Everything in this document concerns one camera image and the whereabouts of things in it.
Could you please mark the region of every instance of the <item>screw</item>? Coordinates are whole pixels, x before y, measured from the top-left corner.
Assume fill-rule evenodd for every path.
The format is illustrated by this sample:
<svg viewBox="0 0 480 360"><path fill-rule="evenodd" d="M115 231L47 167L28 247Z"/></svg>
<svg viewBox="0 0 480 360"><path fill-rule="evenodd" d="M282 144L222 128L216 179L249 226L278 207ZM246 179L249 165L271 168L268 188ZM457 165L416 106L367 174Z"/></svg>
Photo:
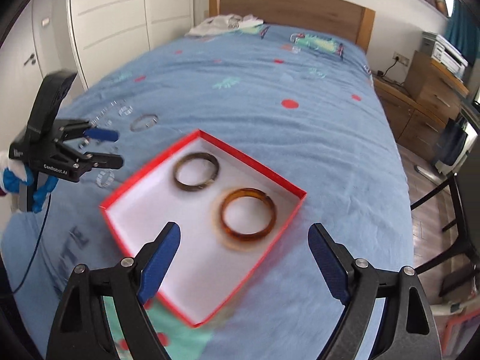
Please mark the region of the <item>screw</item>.
<svg viewBox="0 0 480 360"><path fill-rule="evenodd" d="M81 274L85 271L85 264L78 264L74 270L73 270L76 274Z"/></svg>
<svg viewBox="0 0 480 360"><path fill-rule="evenodd" d="M132 266L134 264L134 260L132 257L125 257L120 264L124 266L125 268Z"/></svg>
<svg viewBox="0 0 480 360"><path fill-rule="evenodd" d="M405 275L413 276L415 274L415 269L411 266L406 266L403 268L403 272L405 272Z"/></svg>
<svg viewBox="0 0 480 360"><path fill-rule="evenodd" d="M366 267L368 267L368 261L365 260L365 259L356 259L355 260L355 265L358 268L366 268Z"/></svg>

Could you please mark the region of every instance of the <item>book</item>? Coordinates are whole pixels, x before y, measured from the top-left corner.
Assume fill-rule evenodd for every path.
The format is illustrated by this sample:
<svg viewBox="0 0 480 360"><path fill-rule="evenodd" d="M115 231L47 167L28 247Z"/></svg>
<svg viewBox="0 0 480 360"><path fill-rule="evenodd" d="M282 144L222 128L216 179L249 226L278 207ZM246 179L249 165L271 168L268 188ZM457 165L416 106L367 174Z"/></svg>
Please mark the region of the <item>book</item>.
<svg viewBox="0 0 480 360"><path fill-rule="evenodd" d="M435 0L437 3L437 9L448 17L447 3L445 0Z"/></svg>

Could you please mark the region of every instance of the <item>printer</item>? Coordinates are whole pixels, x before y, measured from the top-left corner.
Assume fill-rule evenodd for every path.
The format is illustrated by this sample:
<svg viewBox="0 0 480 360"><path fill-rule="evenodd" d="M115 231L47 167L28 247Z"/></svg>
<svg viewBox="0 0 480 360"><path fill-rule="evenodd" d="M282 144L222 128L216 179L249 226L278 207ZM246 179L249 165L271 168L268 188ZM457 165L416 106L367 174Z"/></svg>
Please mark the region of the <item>printer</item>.
<svg viewBox="0 0 480 360"><path fill-rule="evenodd" d="M462 80L469 63L443 36L422 32L420 51L443 64L455 77Z"/></svg>

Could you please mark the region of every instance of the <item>wardrobe door handle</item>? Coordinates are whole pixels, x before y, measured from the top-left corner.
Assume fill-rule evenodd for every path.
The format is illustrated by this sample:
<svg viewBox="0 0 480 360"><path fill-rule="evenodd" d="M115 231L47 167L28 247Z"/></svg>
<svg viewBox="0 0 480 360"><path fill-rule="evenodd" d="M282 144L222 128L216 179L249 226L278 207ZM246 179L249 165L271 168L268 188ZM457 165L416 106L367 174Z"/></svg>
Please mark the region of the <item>wardrobe door handle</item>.
<svg viewBox="0 0 480 360"><path fill-rule="evenodd" d="M431 126L429 123L425 123L425 125L427 127L430 127L433 131L438 132L438 130L435 127Z"/></svg>
<svg viewBox="0 0 480 360"><path fill-rule="evenodd" d="M430 146L430 144L426 141L426 140L423 140L422 138L419 138L417 137L418 140L421 140L424 144L426 144L427 146Z"/></svg>
<svg viewBox="0 0 480 360"><path fill-rule="evenodd" d="M25 63L23 64L23 66L26 66L27 63L28 63L28 61L30 61L30 60L35 61L35 54L34 54L34 53L32 53L32 54L30 55L30 57L28 57L27 61L25 61Z"/></svg>
<svg viewBox="0 0 480 360"><path fill-rule="evenodd" d="M450 104L449 104L449 103L447 103L447 102L446 102L444 99L441 99L440 97L438 97L438 96L437 96L437 95L435 95L435 94L434 94L434 96L435 96L435 98L436 98L436 99L437 99L439 102L441 102L441 103L445 104L447 107L449 107L449 106L450 106Z"/></svg>

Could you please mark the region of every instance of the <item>black chair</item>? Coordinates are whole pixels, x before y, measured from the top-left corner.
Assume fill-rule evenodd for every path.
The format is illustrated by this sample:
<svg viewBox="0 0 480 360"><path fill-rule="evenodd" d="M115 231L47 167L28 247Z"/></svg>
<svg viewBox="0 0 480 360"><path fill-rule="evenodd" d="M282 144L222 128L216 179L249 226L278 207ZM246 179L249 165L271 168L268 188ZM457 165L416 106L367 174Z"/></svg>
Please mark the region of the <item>black chair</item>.
<svg viewBox="0 0 480 360"><path fill-rule="evenodd" d="M457 225L458 237L451 247L415 270L419 275L459 254L465 254L471 265L447 275L443 280L440 296L465 283L480 270L480 144L474 145L457 174L450 176L412 204L410 209L416 209L447 186L450 187L455 219L442 231Z"/></svg>

